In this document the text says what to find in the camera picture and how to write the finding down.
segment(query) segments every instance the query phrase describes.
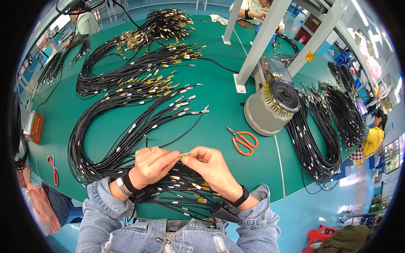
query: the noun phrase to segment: blue plastic container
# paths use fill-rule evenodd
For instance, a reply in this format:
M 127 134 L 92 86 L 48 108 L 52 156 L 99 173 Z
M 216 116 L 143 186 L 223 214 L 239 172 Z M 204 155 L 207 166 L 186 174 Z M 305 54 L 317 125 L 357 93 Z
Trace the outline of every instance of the blue plastic container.
M 260 23 L 257 27 L 256 27 L 256 32 L 259 32 L 260 27 L 262 26 L 262 23 Z M 269 44 L 273 44 L 274 40 L 276 39 L 276 33 L 273 34 L 273 37 L 271 37 L 271 40 L 269 42 Z

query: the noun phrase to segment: metal handle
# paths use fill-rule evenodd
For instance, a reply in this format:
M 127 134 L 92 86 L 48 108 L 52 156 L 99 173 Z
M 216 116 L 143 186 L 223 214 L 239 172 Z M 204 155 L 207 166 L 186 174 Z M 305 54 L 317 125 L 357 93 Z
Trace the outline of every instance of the metal handle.
M 38 128 L 39 128 L 39 122 L 41 121 L 41 119 L 37 116 L 36 117 L 38 119 L 38 125 L 36 125 L 36 130 L 35 132 L 32 132 L 32 134 L 36 135 L 36 132 L 38 132 Z

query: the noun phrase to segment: light green shirt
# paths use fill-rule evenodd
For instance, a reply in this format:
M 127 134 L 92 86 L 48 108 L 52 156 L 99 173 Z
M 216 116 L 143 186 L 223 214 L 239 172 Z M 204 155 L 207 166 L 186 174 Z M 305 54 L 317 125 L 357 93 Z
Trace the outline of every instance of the light green shirt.
M 75 35 L 93 35 L 100 31 L 100 26 L 92 12 L 80 14 L 76 21 Z

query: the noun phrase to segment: worker in light green shirt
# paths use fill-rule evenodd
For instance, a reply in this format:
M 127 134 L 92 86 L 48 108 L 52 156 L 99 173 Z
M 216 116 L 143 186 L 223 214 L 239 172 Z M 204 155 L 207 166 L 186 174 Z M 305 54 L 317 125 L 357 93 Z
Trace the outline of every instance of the worker in light green shirt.
M 72 21 L 76 22 L 75 36 L 77 35 L 93 35 L 100 31 L 100 25 L 98 24 L 94 14 L 90 11 L 90 7 L 85 5 L 83 0 L 78 1 L 70 8 L 72 13 L 82 13 L 78 15 L 71 15 Z

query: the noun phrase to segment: watch face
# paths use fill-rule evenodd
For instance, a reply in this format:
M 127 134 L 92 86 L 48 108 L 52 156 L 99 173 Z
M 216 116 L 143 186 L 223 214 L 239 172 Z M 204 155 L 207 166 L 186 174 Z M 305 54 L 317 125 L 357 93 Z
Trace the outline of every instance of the watch face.
M 122 186 L 124 183 L 122 182 L 122 178 L 117 178 L 117 185 Z

